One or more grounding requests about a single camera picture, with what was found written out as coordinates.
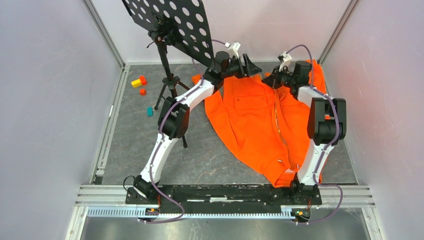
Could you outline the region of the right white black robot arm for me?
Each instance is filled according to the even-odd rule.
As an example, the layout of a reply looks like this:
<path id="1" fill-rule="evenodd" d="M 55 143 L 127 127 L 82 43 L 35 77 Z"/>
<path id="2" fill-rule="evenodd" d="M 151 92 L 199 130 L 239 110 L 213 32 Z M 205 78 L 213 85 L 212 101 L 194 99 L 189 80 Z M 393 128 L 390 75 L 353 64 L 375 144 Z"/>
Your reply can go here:
<path id="1" fill-rule="evenodd" d="M 276 90 L 289 89 L 291 96 L 309 108 L 306 126 L 310 140 L 305 160 L 290 183 L 289 199 L 302 204 L 319 191 L 320 175 L 334 146 L 346 135 L 346 101 L 333 98 L 313 86 L 314 62 L 297 61 L 289 70 L 283 63 L 276 66 L 262 83 Z"/>

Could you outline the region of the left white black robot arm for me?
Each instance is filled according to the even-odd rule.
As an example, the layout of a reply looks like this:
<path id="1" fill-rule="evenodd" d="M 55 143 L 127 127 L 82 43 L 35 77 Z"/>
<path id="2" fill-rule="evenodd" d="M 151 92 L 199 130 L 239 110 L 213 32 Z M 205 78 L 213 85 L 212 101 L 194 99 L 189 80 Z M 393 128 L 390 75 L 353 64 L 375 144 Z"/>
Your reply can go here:
<path id="1" fill-rule="evenodd" d="M 145 204 L 153 203 L 158 194 L 157 183 L 160 181 L 163 167 L 176 144 L 188 130 L 191 110 L 200 102 L 218 92 L 224 80 L 229 77 L 238 79 L 260 74 L 262 69 L 243 54 L 241 57 L 230 56 L 226 51 L 219 51 L 214 57 L 215 69 L 209 69 L 187 92 L 165 99 L 158 119 L 158 134 L 148 162 L 134 179 L 133 188 Z"/>

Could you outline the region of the orange jacket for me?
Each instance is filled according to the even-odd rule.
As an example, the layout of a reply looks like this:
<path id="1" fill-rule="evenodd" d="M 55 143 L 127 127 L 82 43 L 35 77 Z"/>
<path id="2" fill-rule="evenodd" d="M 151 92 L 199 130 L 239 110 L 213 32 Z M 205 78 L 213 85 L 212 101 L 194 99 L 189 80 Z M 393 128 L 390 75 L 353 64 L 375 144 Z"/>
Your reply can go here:
<path id="1" fill-rule="evenodd" d="M 276 188 L 288 187 L 303 165 L 310 139 L 310 108 L 287 87 L 272 89 L 260 75 L 223 82 L 223 91 L 204 101 L 215 132 L 241 162 Z"/>

